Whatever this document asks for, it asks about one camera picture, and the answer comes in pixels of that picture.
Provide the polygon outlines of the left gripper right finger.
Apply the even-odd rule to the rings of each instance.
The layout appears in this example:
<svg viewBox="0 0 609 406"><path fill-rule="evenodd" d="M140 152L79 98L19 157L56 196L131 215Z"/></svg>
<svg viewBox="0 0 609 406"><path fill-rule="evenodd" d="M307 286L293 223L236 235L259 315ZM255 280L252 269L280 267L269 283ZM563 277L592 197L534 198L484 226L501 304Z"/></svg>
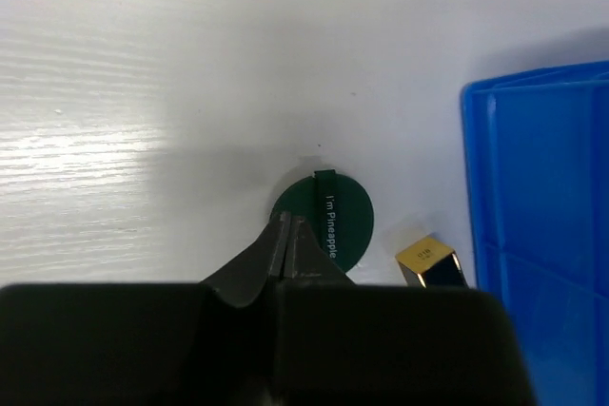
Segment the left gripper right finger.
<svg viewBox="0 0 609 406"><path fill-rule="evenodd" d="M319 246L309 222L301 216L282 216L287 225L280 287L352 287L354 282Z"/></svg>

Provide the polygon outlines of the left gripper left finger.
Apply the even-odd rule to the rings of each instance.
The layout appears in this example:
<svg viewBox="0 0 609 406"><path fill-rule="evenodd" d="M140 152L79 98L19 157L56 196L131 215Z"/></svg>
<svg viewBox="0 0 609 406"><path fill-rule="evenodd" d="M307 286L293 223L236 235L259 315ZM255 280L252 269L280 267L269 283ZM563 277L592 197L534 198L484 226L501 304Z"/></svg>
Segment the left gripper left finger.
<svg viewBox="0 0 609 406"><path fill-rule="evenodd" d="M262 294L270 279L281 276L290 228L289 213L273 217L253 244L202 284L226 305L236 309L248 307Z"/></svg>

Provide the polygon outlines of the dark green powder puff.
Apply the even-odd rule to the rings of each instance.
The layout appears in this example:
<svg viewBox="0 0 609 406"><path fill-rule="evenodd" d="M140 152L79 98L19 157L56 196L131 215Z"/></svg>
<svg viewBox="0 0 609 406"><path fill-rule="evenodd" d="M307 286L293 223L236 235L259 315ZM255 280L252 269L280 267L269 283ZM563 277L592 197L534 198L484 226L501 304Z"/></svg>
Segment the dark green powder puff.
<svg viewBox="0 0 609 406"><path fill-rule="evenodd" d="M368 193L334 169L317 170L288 187L270 214L280 212L305 218L318 245L345 273L362 259L372 239L374 209Z"/></svg>

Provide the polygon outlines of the black gold lipstick upright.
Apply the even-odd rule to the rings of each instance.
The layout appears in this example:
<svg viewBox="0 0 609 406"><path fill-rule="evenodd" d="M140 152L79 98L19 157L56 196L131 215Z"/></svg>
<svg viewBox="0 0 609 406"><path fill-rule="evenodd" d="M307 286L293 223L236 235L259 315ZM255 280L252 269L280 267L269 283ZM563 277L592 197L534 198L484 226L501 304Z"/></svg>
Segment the black gold lipstick upright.
<svg viewBox="0 0 609 406"><path fill-rule="evenodd" d="M405 248L395 259L408 286L468 286L456 251L431 236Z"/></svg>

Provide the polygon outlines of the blue plastic organizer bin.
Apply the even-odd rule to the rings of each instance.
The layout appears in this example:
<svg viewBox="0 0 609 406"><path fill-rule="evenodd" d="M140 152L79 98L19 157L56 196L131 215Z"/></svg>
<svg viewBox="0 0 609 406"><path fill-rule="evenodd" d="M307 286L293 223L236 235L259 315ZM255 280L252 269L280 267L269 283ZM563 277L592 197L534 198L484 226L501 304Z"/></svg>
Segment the blue plastic organizer bin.
<svg viewBox="0 0 609 406"><path fill-rule="evenodd" d="M468 85L477 284L510 316L541 405L608 401L608 65Z"/></svg>

